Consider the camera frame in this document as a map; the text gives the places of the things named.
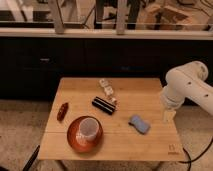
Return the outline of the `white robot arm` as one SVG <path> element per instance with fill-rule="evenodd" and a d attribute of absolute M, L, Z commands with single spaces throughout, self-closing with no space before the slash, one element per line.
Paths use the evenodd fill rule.
<path fill-rule="evenodd" d="M 208 68 L 200 61 L 174 67 L 166 73 L 166 85 L 160 92 L 165 123 L 173 120 L 176 110 L 183 105 L 186 98 L 213 116 L 213 86 L 205 82 L 207 77 Z"/>

